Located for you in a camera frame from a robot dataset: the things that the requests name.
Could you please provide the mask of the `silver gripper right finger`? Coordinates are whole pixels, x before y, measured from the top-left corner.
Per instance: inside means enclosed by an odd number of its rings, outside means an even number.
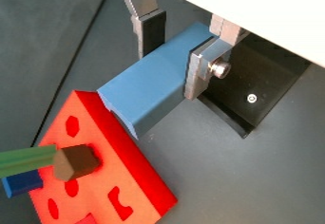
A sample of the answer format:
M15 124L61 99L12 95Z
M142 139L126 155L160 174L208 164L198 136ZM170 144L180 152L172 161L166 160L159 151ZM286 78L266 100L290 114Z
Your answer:
M184 97L188 100L194 100L207 89L211 77L223 79L227 76L231 50L249 35L245 28L215 14L211 17L210 33L213 36L188 53L184 85Z

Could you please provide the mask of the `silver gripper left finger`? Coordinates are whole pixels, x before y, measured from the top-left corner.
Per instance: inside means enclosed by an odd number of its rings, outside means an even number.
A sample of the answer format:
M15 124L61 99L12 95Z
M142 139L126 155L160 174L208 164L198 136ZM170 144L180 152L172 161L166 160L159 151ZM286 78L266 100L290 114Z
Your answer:
M156 0L124 0L138 36L138 57L143 58L164 43L166 11Z

